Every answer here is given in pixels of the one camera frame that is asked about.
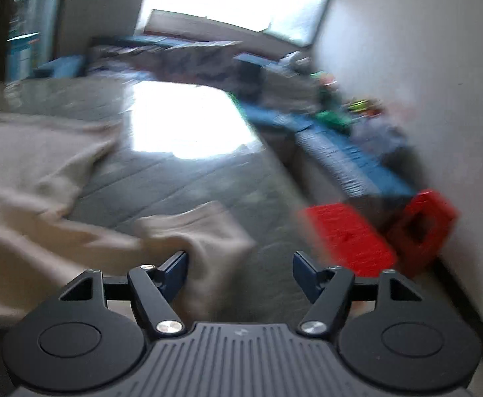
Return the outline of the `cream hooded sweatshirt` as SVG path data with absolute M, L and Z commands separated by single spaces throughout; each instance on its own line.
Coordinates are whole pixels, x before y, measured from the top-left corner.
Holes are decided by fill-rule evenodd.
M 117 121 L 0 112 L 0 328 L 87 269 L 123 275 L 178 251 L 189 256 L 181 313 L 194 320 L 217 315 L 256 247 L 220 202 L 140 218 L 133 234 L 73 217 L 95 164 L 120 133 Z

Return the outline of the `red plastic stool top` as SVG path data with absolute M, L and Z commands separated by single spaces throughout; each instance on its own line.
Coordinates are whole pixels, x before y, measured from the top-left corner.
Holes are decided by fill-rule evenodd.
M 311 206 L 302 210 L 302 217 L 312 226 L 332 265 L 364 278 L 395 268 L 394 250 L 352 206 L 342 202 Z

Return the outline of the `red plastic stool upright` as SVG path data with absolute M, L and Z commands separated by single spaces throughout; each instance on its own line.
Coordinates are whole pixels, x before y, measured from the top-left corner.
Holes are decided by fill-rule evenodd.
M 418 192 L 386 232 L 400 271 L 407 277 L 422 273 L 439 255 L 457 223 L 459 213 L 435 190 Z

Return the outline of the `grey quilted star table cover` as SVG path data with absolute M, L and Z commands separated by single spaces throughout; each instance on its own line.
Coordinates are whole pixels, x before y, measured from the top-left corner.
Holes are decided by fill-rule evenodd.
M 305 200 L 227 93 L 166 82 L 27 80 L 0 83 L 0 112 L 120 123 L 118 144 L 95 164 L 74 218 L 133 234 L 140 218 L 220 202 L 256 247 L 210 320 L 296 325 L 307 313 L 292 273 L 294 253 L 320 250 L 302 217 Z

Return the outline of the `blue corner sofa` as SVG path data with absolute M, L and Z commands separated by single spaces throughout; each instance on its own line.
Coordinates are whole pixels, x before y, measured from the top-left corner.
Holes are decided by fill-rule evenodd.
M 352 197 L 380 199 L 386 207 L 411 201 L 416 192 L 377 159 L 363 152 L 345 135 L 325 127 L 314 117 L 285 114 L 259 106 L 264 71 L 278 66 L 268 58 L 247 52 L 227 51 L 230 42 L 185 42 L 165 37 L 95 37 L 84 55 L 54 59 L 32 72 L 35 79 L 115 77 L 135 82 L 170 82 L 176 74 L 185 82 L 212 86 L 230 92 L 241 114 L 250 125 L 267 134 L 277 134 L 315 162 L 324 175 Z M 190 60 L 177 63 L 169 55 L 175 51 L 206 52 L 205 61 L 218 66 L 219 74 L 192 78 Z

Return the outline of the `clear plastic storage box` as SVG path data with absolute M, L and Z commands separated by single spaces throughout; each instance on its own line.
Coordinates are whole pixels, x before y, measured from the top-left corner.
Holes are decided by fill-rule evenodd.
M 352 125 L 351 140 L 380 161 L 394 159 L 408 148 L 404 134 L 383 116 L 359 119 Z

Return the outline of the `green plastic bowl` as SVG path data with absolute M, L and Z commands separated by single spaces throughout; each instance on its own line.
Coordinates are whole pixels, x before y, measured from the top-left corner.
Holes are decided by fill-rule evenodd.
M 319 123 L 335 130 L 348 130 L 352 125 L 352 119 L 333 110 L 323 110 L 318 112 L 314 116 L 314 119 L 316 119 Z

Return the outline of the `green brown plush toys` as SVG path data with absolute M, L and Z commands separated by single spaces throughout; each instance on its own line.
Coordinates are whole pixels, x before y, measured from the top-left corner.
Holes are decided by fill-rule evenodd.
M 382 104 L 379 101 L 371 99 L 349 101 L 346 107 L 349 112 L 360 116 L 374 117 L 384 112 Z

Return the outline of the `large butterfly print cushion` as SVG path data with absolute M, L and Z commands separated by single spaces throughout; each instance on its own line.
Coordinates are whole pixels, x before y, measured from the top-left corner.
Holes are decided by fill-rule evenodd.
M 240 41 L 192 42 L 169 48 L 147 48 L 134 58 L 140 70 L 161 81 L 206 85 L 228 90 L 234 85 Z

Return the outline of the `white black plush toy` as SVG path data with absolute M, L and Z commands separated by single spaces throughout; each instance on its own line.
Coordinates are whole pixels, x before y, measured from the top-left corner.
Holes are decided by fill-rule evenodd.
M 310 73 L 312 70 L 311 57 L 306 51 L 294 51 L 285 55 L 279 65 L 297 73 Z

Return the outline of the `blue white cabinet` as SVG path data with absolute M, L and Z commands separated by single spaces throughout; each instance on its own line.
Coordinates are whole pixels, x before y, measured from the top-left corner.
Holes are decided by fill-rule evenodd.
M 22 34 L 6 41 L 6 82 L 31 77 L 39 45 L 40 33 Z

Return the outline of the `green framed window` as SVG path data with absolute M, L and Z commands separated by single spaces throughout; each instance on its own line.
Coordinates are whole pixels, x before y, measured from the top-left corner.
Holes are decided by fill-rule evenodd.
M 299 48 L 318 33 L 328 0 L 143 0 L 138 29 L 257 43 L 265 36 Z

